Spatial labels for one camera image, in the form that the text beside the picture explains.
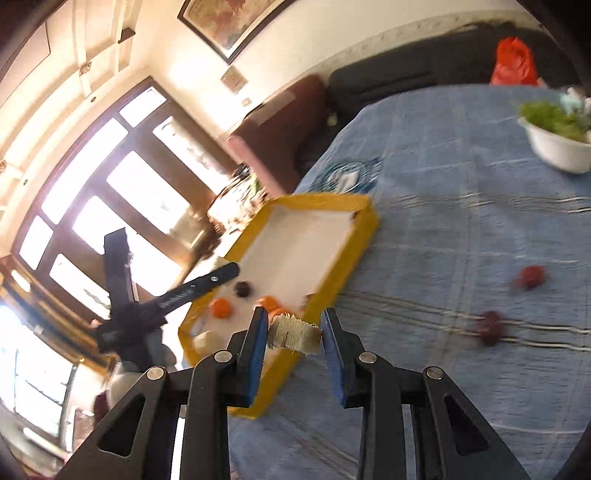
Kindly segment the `small banana chunk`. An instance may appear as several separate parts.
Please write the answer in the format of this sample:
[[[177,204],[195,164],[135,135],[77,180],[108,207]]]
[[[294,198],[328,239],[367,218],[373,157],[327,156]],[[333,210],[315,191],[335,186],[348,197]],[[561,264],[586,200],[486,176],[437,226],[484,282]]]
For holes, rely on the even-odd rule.
[[[321,342],[322,330],[293,314],[274,316],[267,333],[270,349],[287,349],[304,355],[317,355]]]

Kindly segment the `dark cherry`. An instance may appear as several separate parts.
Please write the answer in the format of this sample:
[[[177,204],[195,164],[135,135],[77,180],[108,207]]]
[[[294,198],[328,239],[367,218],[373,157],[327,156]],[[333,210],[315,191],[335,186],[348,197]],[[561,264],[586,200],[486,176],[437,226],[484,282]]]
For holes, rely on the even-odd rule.
[[[505,334],[503,316],[494,310],[487,311],[478,321],[478,337],[486,346],[494,346],[501,341]]]
[[[247,281],[238,281],[235,283],[235,295],[238,298],[247,298],[252,295],[252,285]]]

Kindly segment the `red strawberry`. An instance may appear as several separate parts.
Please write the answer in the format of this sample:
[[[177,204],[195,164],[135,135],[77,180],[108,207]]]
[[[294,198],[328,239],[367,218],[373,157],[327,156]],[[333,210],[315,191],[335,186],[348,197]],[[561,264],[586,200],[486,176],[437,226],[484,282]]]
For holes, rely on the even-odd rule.
[[[541,265],[529,265],[520,270],[514,280],[514,285],[521,290],[531,290],[543,285],[545,282],[545,268]]]

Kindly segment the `large banana chunk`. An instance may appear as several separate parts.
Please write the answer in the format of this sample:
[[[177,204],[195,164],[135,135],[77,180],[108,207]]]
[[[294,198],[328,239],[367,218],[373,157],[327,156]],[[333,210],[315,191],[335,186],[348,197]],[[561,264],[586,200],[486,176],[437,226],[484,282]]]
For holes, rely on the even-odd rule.
[[[228,342],[218,332],[206,330],[192,338],[192,347],[199,358],[224,350]]]

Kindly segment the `orange tangerine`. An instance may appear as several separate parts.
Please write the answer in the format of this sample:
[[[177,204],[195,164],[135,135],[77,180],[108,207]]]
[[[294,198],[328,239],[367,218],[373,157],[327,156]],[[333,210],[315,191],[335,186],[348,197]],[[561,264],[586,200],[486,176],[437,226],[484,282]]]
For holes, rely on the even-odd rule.
[[[209,304],[209,309],[211,309],[211,315],[214,318],[221,320],[228,319],[233,312],[231,302],[225,298],[214,299],[211,304]]]
[[[290,314],[290,310],[280,305],[280,302],[273,296],[263,296],[256,300],[254,303],[256,307],[263,307],[266,309],[267,318],[269,322],[273,322],[273,319],[283,314]]]

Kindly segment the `blue plaid tablecloth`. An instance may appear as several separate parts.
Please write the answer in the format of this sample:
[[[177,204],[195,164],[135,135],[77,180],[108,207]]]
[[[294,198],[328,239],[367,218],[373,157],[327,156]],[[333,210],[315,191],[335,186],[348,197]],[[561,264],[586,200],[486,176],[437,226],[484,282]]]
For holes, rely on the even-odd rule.
[[[534,87],[394,95],[335,137],[298,185],[373,169],[380,227],[335,301],[342,326],[392,364],[443,368],[534,479],[553,478],[590,420],[590,179],[544,164],[518,123]],[[515,287],[541,265],[546,282]],[[478,337],[503,316],[494,346]]]

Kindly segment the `wooden glass door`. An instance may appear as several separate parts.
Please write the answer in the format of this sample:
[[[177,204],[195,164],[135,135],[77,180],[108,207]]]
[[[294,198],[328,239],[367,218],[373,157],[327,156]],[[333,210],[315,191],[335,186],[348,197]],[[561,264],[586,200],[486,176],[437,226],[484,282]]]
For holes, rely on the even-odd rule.
[[[109,314],[103,239],[124,230],[148,300],[180,284],[214,239],[207,211],[235,160],[153,79],[119,96],[60,157],[13,243],[26,306],[86,325]]]

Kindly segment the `yellow edged white tray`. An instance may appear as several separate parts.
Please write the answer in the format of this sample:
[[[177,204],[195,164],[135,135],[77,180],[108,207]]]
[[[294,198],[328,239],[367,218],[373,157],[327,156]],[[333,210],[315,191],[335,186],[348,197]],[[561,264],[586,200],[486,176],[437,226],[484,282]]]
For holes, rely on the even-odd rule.
[[[346,285],[377,231],[378,215],[367,195],[308,193],[267,202],[225,255],[238,263],[239,278],[252,285],[252,295],[239,299],[225,284],[192,302],[178,328],[190,365],[202,359],[192,338],[216,331],[229,342],[249,327],[254,303],[273,296],[304,321],[316,324]],[[216,319],[209,304],[228,299],[228,319]]]

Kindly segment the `white bowl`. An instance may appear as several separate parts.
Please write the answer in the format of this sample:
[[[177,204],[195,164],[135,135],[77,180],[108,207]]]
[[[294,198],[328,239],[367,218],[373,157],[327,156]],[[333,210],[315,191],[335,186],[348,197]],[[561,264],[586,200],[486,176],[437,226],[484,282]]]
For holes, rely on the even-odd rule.
[[[571,140],[530,124],[524,117],[518,123],[525,129],[533,152],[549,166],[575,175],[590,171],[590,145]]]

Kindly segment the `green lettuce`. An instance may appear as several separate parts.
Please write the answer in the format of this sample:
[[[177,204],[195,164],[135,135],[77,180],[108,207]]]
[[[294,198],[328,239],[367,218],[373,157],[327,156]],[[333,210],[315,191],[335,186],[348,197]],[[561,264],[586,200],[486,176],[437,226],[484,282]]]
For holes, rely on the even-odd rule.
[[[576,113],[548,101],[525,102],[520,115],[530,124],[561,137],[586,143],[588,127]]]

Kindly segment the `white plush toy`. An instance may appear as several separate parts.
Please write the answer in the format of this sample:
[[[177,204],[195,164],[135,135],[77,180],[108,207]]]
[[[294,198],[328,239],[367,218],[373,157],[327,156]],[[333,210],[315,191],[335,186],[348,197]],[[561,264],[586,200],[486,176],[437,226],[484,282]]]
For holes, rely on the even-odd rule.
[[[559,102],[567,114],[590,115],[591,98],[576,87],[569,87],[561,93]]]

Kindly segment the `black leather sofa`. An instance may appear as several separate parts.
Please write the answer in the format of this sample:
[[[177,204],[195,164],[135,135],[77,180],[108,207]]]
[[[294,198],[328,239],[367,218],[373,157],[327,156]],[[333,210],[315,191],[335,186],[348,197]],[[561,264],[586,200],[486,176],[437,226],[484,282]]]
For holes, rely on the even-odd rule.
[[[415,41],[332,72],[328,105],[339,123],[389,96],[444,85],[487,84],[499,42],[523,41],[533,53],[542,79],[551,87],[580,81],[572,63],[551,37],[512,22],[475,22],[440,36]]]

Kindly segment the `red plastic bag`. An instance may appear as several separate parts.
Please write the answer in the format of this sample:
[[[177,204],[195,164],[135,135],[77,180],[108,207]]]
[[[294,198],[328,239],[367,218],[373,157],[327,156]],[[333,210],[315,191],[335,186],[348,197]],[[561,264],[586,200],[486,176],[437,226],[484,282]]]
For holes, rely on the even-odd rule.
[[[491,85],[537,86],[539,74],[531,49],[517,37],[502,39],[496,50]]]

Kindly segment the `wall plaque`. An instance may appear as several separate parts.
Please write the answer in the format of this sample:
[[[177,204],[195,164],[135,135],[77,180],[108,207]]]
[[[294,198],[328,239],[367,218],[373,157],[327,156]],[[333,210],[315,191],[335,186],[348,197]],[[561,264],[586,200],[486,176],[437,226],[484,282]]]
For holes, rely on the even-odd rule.
[[[231,91],[232,94],[238,94],[247,84],[246,78],[235,66],[229,66],[221,76],[222,85]]]

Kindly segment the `framed wall painting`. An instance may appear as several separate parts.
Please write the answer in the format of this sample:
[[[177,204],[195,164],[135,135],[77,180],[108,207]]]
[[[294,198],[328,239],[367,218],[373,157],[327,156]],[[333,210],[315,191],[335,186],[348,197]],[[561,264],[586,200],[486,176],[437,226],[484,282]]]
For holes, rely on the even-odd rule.
[[[230,65],[294,0],[186,0],[177,19]]]

